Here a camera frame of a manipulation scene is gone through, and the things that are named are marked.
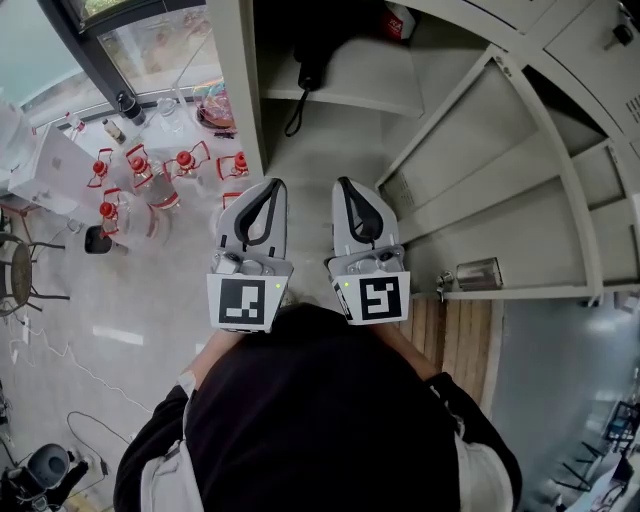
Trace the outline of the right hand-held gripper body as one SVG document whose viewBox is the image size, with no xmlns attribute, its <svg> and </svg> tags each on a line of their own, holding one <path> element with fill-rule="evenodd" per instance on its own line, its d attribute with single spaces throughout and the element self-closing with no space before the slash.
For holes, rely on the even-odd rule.
<svg viewBox="0 0 640 512">
<path fill-rule="evenodd" d="M 350 325 L 404 321 L 410 301 L 410 272 L 401 245 L 334 257 L 326 261 L 331 285 Z"/>
</svg>

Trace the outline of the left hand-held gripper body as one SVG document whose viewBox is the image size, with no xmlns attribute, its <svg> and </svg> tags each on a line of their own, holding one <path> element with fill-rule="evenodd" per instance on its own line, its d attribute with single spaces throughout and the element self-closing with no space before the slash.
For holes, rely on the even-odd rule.
<svg viewBox="0 0 640 512">
<path fill-rule="evenodd" d="M 270 331 L 293 270 L 284 259 L 217 249 L 206 275 L 211 325 L 227 331 Z"/>
</svg>

